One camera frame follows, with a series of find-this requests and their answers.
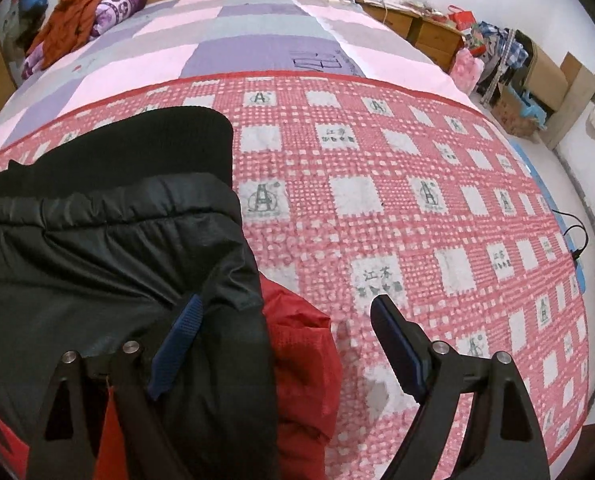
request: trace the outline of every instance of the blue plaid shirt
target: blue plaid shirt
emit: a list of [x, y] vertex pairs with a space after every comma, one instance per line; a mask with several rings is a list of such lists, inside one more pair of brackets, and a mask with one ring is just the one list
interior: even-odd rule
[[[491, 23], [480, 22], [478, 25], [480, 32], [485, 38], [493, 36], [497, 34], [498, 37], [498, 45], [497, 45], [497, 52], [501, 56], [504, 52], [504, 46], [509, 37], [509, 31], [505, 28], [498, 28], [495, 25], [491, 25]], [[507, 60], [507, 65], [511, 68], [519, 68], [524, 65], [524, 62], [529, 57], [529, 53], [524, 50], [524, 47], [521, 43], [517, 41], [513, 41], [511, 44], [511, 51], [509, 53], [509, 59]]]

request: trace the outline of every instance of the wooden nightstand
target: wooden nightstand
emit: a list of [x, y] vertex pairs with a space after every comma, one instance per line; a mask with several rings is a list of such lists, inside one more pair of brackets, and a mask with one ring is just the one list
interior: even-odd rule
[[358, 3], [369, 16], [383, 22], [398, 36], [429, 56], [444, 72], [450, 70], [455, 53], [463, 44], [460, 31], [431, 18], [393, 7], [388, 7], [385, 21], [384, 7], [364, 0], [358, 0]]

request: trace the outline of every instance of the red bag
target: red bag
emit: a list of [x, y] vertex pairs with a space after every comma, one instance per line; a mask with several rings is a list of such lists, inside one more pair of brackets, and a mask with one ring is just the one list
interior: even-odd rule
[[449, 6], [449, 20], [455, 22], [457, 30], [466, 30], [476, 23], [475, 16], [470, 10], [464, 10], [453, 5]]

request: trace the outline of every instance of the black leather garment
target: black leather garment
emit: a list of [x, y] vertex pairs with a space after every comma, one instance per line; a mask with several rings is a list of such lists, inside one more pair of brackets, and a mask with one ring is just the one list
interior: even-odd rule
[[[9, 170], [0, 174], [0, 418], [28, 442], [63, 352], [114, 352], [196, 292], [204, 318], [174, 388], [158, 401], [164, 427], [195, 478], [276, 479], [273, 357], [236, 194], [224, 178], [181, 163], [165, 174], [166, 165], [149, 169], [145, 162], [147, 176], [135, 170], [133, 182], [113, 170], [107, 178], [74, 176], [71, 193], [65, 184], [87, 160], [64, 164], [61, 150], [71, 157], [78, 144], [86, 153], [95, 153], [91, 142], [113, 146], [117, 137], [122, 144], [123, 123], [158, 123], [160, 111], [184, 124], [169, 134], [183, 137], [189, 152], [232, 136], [228, 120], [213, 110], [156, 110], [79, 137], [32, 166], [18, 165], [15, 179]], [[207, 117], [213, 131], [204, 128]], [[132, 133], [143, 136], [132, 137], [140, 145], [148, 137], [162, 144], [162, 128]], [[156, 150], [159, 156], [168, 145]], [[225, 145], [216, 172], [230, 174]], [[184, 160], [185, 143], [171, 146], [178, 151], [172, 160]], [[101, 172], [111, 163], [104, 153], [98, 150], [95, 161]], [[127, 147], [127, 167], [139, 168], [150, 153]], [[124, 182], [115, 186], [117, 180]], [[20, 196], [12, 193], [16, 186], [24, 187]]]

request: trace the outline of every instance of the black jacket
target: black jacket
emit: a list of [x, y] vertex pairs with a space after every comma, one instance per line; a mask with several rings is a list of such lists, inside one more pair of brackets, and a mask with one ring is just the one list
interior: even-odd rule
[[159, 400], [164, 427], [198, 479], [277, 478], [257, 267], [238, 197], [208, 173], [59, 198], [0, 193], [0, 418], [28, 442], [63, 352], [114, 352], [189, 292], [201, 295], [204, 319]]

